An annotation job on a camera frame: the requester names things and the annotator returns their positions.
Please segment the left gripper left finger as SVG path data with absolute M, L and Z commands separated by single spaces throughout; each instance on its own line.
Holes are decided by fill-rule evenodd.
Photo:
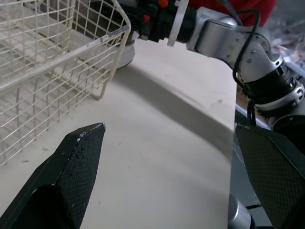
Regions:
M 105 124 L 67 134 L 0 218 L 2 229 L 78 229 L 95 184 Z

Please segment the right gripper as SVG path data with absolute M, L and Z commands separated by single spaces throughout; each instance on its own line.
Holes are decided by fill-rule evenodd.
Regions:
M 178 7 L 174 0 L 138 0 L 132 29 L 141 39 L 159 42 L 169 37 Z

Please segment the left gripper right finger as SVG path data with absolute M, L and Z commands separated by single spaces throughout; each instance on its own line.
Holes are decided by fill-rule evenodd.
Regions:
M 250 183 L 275 229 L 305 227 L 305 156 L 285 136 L 237 124 Z

